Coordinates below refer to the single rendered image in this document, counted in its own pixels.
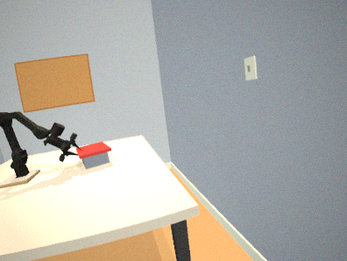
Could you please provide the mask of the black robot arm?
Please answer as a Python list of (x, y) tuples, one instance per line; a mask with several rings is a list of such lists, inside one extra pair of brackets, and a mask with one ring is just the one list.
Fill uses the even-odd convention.
[[(3, 128), (5, 136), (7, 137), (7, 141), (9, 142), (9, 146), (12, 150), (12, 163), (10, 165), (10, 168), (14, 169), (16, 178), (21, 178), (29, 173), (28, 167), (25, 165), (28, 160), (28, 154), (26, 150), (21, 149), (18, 143), (17, 137), (13, 131), (13, 128), (11, 127), (12, 118), (17, 119), (26, 128), (30, 129), (32, 131), (32, 134), (34, 134), (37, 139), (46, 138), (46, 140), (44, 141), (45, 146), (47, 143), (56, 145), (58, 143), (57, 141), (59, 140), (58, 136), (63, 133), (65, 126), (54, 123), (51, 130), (48, 130), (44, 127), (38, 126), (33, 121), (28, 119), (28, 117), (24, 116), (21, 112), (0, 112), (0, 126), (1, 128)], [(51, 136), (48, 136), (50, 134)], [(61, 151), (67, 153), (71, 148), (71, 142), (68, 140), (62, 140), (61, 143), (62, 145), (59, 146)]]

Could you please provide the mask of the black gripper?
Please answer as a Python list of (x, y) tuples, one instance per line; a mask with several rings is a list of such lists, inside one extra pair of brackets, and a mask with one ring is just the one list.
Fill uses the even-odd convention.
[[(81, 148), (79, 146), (76, 145), (75, 143), (75, 138), (77, 137), (77, 135), (75, 133), (72, 133), (71, 135), (71, 139), (70, 139), (70, 142), (71, 142), (71, 145), (76, 147), (77, 149), (79, 149), (81, 151)], [(55, 145), (56, 147), (60, 148), (59, 146), (62, 145), (61, 141), (64, 140), (64, 139), (61, 139), (59, 138), (59, 140), (57, 141), (58, 143)], [(64, 140), (65, 141), (65, 140)], [(70, 146), (71, 146), (70, 145)], [(59, 161), (63, 163), (64, 159), (70, 155), (75, 155), (75, 156), (78, 156), (77, 153), (74, 153), (74, 152), (71, 152), (71, 151), (68, 151), (67, 153), (63, 152), (60, 156), (59, 156)], [(65, 157), (66, 156), (66, 157)]]

